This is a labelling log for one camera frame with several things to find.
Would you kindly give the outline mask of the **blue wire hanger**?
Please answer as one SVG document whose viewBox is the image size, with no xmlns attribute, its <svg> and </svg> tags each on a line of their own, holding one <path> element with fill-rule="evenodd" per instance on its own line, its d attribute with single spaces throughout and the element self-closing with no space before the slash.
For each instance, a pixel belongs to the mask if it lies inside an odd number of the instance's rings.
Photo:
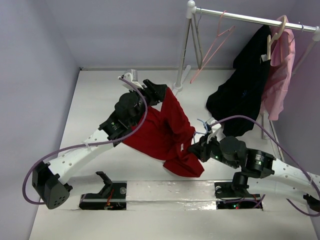
<svg viewBox="0 0 320 240">
<path fill-rule="evenodd" d="M 199 121 L 199 122 L 202 124 L 202 128 L 204 129 L 204 131 L 201 132 L 201 131 L 197 131 L 197 130 L 196 130 L 196 131 L 193 133 L 192 139 L 193 139 L 193 143 L 194 143 L 194 144 L 196 143 L 196 135 L 205 136 L 205 135 L 208 134 L 208 132 L 211 130 L 211 129 L 208 128 L 209 125 L 208 125 L 205 121 L 203 121 L 202 119 L 199 119 L 199 118 L 197 118 L 196 120 Z"/>
</svg>

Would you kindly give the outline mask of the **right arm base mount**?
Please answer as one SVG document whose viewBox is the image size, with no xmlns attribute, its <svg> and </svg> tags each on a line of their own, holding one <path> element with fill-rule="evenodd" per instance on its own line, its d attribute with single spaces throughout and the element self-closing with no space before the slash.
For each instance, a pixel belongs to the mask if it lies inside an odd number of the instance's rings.
<svg viewBox="0 0 320 240">
<path fill-rule="evenodd" d="M 233 190 L 229 181 L 215 182 L 214 190 L 217 210 L 263 209 L 260 194 L 251 194 L 246 189 Z"/>
</svg>

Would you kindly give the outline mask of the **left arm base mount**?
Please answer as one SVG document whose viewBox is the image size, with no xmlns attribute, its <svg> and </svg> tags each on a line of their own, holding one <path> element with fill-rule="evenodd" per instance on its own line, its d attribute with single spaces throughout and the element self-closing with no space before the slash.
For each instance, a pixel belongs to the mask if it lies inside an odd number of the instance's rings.
<svg viewBox="0 0 320 240">
<path fill-rule="evenodd" d="M 113 182 L 103 171 L 95 174 L 102 179 L 104 186 L 98 193 L 82 194 L 78 207 L 81 210 L 126 210 L 127 182 Z"/>
</svg>

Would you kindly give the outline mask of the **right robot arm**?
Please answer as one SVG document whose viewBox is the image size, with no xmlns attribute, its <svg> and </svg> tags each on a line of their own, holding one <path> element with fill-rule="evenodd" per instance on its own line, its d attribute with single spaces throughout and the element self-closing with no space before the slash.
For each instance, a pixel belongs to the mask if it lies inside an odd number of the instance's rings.
<svg viewBox="0 0 320 240">
<path fill-rule="evenodd" d="M 234 136 L 221 141 L 202 136 L 188 151 L 203 163 L 213 159 L 237 169 L 230 183 L 235 196 L 246 194 L 249 184 L 253 183 L 263 194 L 270 191 L 286 198 L 290 204 L 294 201 L 306 203 L 315 212 L 314 216 L 320 215 L 320 185 L 314 181 L 313 174 L 303 169 L 286 164 L 267 152 L 248 148 Z"/>
</svg>

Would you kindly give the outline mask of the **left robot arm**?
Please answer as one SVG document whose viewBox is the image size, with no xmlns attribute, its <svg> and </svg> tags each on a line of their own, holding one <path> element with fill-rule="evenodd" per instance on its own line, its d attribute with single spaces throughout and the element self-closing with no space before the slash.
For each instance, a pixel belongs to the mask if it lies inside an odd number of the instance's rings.
<svg viewBox="0 0 320 240">
<path fill-rule="evenodd" d="M 76 177 L 76 173 L 100 154 L 111 150 L 136 133 L 144 124 L 149 106 L 162 103 L 168 86 L 155 84 L 148 79 L 138 86 L 120 77 L 128 84 L 129 91 L 120 96 L 114 111 L 101 123 L 83 143 L 56 151 L 59 157 L 44 162 L 41 158 L 28 171 L 31 184 L 39 195 L 41 204 L 49 210 L 56 209 L 66 202 L 75 184 L 84 185 L 90 179 Z"/>
</svg>

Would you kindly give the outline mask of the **red t shirt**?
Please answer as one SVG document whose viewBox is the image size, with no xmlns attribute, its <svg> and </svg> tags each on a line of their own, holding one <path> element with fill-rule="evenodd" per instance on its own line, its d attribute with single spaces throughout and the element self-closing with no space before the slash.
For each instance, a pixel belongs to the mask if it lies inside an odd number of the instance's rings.
<svg viewBox="0 0 320 240">
<path fill-rule="evenodd" d="M 168 88 L 161 109 L 149 106 L 143 125 L 123 143 L 163 161 L 163 167 L 175 175 L 199 178 L 204 168 L 198 158 L 188 151 L 195 131 L 179 101 Z M 180 151 L 181 144 L 184 144 L 183 151 Z"/>
</svg>

